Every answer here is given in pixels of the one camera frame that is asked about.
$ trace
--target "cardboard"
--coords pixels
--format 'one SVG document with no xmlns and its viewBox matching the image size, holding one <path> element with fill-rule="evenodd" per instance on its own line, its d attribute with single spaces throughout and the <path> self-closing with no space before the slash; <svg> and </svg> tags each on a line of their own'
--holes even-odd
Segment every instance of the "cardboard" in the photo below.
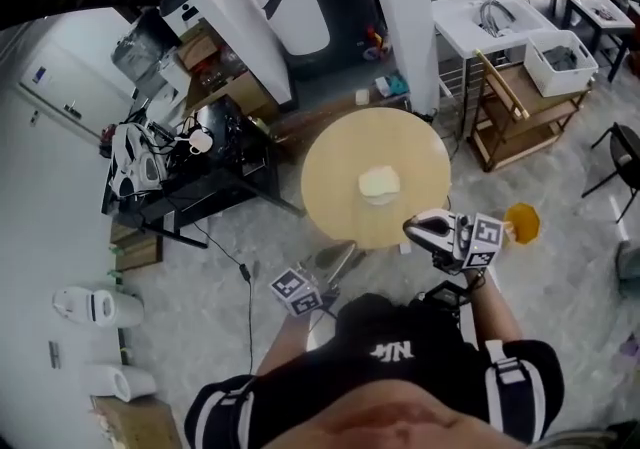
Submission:
<svg viewBox="0 0 640 449">
<path fill-rule="evenodd" d="M 116 440 L 127 449 L 182 449 L 171 408 L 153 397 L 130 403 L 115 397 L 94 397 L 97 412 L 109 423 Z"/>
<path fill-rule="evenodd" d="M 275 117 L 278 111 L 275 103 L 262 91 L 253 74 L 247 71 L 228 81 L 226 85 L 209 95 L 198 83 L 198 80 L 194 78 L 187 94 L 187 107 L 185 108 L 184 117 L 188 117 L 223 95 L 231 97 L 245 115 L 254 115 L 259 111 L 261 113 L 260 118 L 265 116 L 269 118 L 271 116 Z"/>
<path fill-rule="evenodd" d="M 204 31 L 196 34 L 191 40 L 178 47 L 178 57 L 187 70 L 218 51 L 213 39 Z"/>
</svg>

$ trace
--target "white sink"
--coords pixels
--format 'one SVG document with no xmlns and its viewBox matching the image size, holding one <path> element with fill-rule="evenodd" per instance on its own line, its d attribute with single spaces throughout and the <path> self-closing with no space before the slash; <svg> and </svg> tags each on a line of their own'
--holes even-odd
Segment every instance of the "white sink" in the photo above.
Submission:
<svg viewBox="0 0 640 449">
<path fill-rule="evenodd" d="M 476 49 L 488 54 L 523 45 L 529 35 L 538 31 L 557 31 L 538 10 L 525 0 L 495 0 L 515 17 L 511 22 L 495 6 L 491 14 L 504 36 L 494 37 L 480 27 L 480 7 L 485 0 L 439 0 L 431 3 L 437 30 L 460 56 L 472 58 Z"/>
</svg>

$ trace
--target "black stool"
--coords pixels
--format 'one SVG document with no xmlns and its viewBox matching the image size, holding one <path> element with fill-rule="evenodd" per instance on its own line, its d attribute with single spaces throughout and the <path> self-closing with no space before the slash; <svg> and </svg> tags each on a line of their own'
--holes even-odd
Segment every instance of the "black stool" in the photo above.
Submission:
<svg viewBox="0 0 640 449">
<path fill-rule="evenodd" d="M 582 198 L 593 193 L 616 175 L 619 175 L 631 189 L 631 200 L 629 200 L 624 211 L 622 211 L 620 218 L 616 220 L 616 223 L 618 223 L 629 209 L 631 202 L 636 198 L 636 194 L 640 189 L 640 137 L 633 129 L 626 125 L 613 124 L 598 138 L 598 141 L 591 145 L 591 148 L 594 149 L 608 133 L 611 133 L 609 150 L 616 170 L 602 179 L 598 184 L 585 191 L 582 194 Z"/>
</svg>

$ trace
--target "white sponge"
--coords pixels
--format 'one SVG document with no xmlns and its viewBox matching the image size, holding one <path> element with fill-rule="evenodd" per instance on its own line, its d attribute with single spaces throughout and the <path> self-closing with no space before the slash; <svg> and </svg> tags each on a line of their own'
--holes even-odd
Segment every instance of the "white sponge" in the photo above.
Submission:
<svg viewBox="0 0 640 449">
<path fill-rule="evenodd" d="M 395 170 L 386 166 L 376 166 L 358 178 L 360 193 L 373 205 L 391 202 L 400 192 L 400 177 Z"/>
</svg>

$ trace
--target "black chair leg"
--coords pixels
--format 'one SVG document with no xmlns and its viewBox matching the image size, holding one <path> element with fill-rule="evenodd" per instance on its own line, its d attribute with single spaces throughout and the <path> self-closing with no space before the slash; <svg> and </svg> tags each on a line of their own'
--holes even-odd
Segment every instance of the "black chair leg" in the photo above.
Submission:
<svg viewBox="0 0 640 449">
<path fill-rule="evenodd" d="M 596 184 L 593 188 L 588 189 L 587 191 L 585 191 L 582 196 L 580 198 L 584 198 L 587 195 L 590 195 L 591 193 L 593 193 L 595 190 L 597 190 L 600 186 L 603 186 L 604 184 L 606 184 L 607 182 L 609 182 L 611 179 L 613 179 L 616 175 L 618 175 L 618 171 L 616 170 L 615 172 L 613 172 L 611 175 L 605 177 L 604 179 L 602 179 L 598 184 Z"/>
<path fill-rule="evenodd" d="M 629 207 L 631 206 L 631 202 L 633 202 L 633 199 L 636 198 L 636 194 L 638 193 L 638 190 L 636 189 L 635 191 L 632 190 L 631 193 L 631 199 L 629 200 L 629 202 L 627 203 L 627 206 L 624 208 L 624 211 L 622 211 L 622 214 L 620 215 L 620 218 L 618 218 L 616 220 L 616 223 L 620 223 L 620 220 L 622 219 L 622 217 L 626 214 L 627 210 L 629 209 Z"/>
<path fill-rule="evenodd" d="M 602 140 L 604 140 L 604 137 L 605 137 L 607 134 L 609 134 L 610 132 L 611 132 L 611 127 L 609 127 L 609 129 L 607 129 L 607 130 L 602 134 L 602 136 L 600 136 L 600 138 L 598 138 L 598 141 L 597 141 L 597 142 L 595 142 L 593 145 L 591 145 L 591 149 L 593 150 L 593 149 L 595 149 L 598 145 L 600 145 L 600 142 L 601 142 Z"/>
</svg>

